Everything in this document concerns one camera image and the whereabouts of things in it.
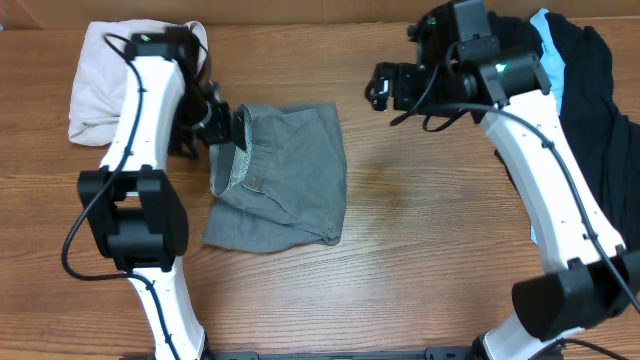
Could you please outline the grey shorts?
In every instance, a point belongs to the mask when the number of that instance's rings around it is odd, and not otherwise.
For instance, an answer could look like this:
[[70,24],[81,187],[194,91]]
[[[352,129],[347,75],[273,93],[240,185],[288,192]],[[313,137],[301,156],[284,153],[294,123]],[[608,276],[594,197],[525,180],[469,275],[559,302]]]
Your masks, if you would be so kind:
[[215,197],[204,242],[254,253],[333,246],[342,235],[347,159],[333,103],[243,104],[244,150],[210,148]]

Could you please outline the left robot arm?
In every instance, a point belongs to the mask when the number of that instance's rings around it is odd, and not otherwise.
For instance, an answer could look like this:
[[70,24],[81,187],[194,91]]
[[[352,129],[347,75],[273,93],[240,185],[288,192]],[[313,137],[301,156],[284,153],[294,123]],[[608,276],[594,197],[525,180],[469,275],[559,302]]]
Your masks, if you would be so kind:
[[[167,175],[167,159],[197,158],[198,143],[244,150],[245,124],[208,80],[210,63],[198,60],[208,50],[187,27],[134,33],[113,50],[126,65],[121,117],[99,168],[79,175],[83,211],[66,236],[61,263],[81,281],[132,284],[154,338],[153,358],[209,359],[208,336],[184,275],[188,215]],[[116,272],[85,275],[70,266],[70,247],[83,223]]]

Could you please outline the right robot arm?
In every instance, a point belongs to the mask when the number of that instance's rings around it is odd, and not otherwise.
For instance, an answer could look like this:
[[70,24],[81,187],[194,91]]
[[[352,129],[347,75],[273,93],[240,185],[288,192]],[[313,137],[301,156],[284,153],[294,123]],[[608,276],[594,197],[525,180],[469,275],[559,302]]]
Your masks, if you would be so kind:
[[597,205],[532,50],[505,49],[480,1],[450,1],[409,26],[414,63],[379,63],[365,96],[399,120],[470,115],[494,144],[537,237],[541,276],[514,284],[513,314],[469,347],[429,359],[558,359],[564,346],[638,306],[639,256]]

